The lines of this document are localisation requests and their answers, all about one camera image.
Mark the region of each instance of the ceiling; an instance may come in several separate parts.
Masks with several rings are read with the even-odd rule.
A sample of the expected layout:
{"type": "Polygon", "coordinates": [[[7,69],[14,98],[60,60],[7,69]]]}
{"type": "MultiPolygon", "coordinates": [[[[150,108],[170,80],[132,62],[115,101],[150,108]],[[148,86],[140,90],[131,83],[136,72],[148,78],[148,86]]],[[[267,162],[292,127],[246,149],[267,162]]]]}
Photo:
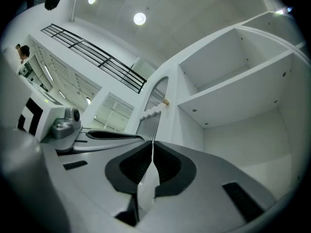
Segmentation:
{"type": "MultiPolygon", "coordinates": [[[[34,43],[34,45],[36,56],[39,58],[38,61],[42,63],[42,66],[47,66],[53,78],[53,82],[51,82],[53,87],[61,91],[67,100],[84,112],[88,106],[86,98],[92,100],[101,87],[83,77],[80,73],[76,73],[74,69],[60,63],[48,50],[37,43],[34,43]]],[[[124,131],[132,111],[133,108],[126,105],[126,102],[109,93],[96,114],[96,120],[106,124],[109,119],[108,126],[124,131]]]]}
{"type": "Polygon", "coordinates": [[[75,17],[148,46],[165,61],[217,30],[266,11],[263,0],[77,0],[75,17]],[[146,22],[133,22],[143,12],[146,22]]]}

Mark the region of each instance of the black rubber pad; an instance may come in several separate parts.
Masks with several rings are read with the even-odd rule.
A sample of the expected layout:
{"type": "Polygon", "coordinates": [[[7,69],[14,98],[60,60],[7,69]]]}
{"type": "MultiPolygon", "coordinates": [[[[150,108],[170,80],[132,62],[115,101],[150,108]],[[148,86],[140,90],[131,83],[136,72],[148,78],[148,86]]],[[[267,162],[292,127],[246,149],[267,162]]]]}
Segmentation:
{"type": "Polygon", "coordinates": [[[246,222],[250,222],[260,216],[263,210],[236,182],[223,185],[235,206],[238,208],[246,222]]]}
{"type": "Polygon", "coordinates": [[[78,167],[85,166],[85,165],[87,165],[86,161],[77,161],[77,162],[64,164],[64,168],[66,170],[70,170],[70,169],[78,168],[78,167]]]}

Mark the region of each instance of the railing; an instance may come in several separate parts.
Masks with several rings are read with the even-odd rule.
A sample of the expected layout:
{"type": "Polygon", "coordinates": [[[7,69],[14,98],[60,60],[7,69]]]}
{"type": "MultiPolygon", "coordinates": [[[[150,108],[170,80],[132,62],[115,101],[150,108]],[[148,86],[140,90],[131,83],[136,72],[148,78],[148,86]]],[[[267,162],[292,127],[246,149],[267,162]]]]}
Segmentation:
{"type": "Polygon", "coordinates": [[[41,31],[90,61],[137,93],[140,93],[144,84],[147,82],[142,76],[111,54],[66,29],[51,24],[41,31]]]}

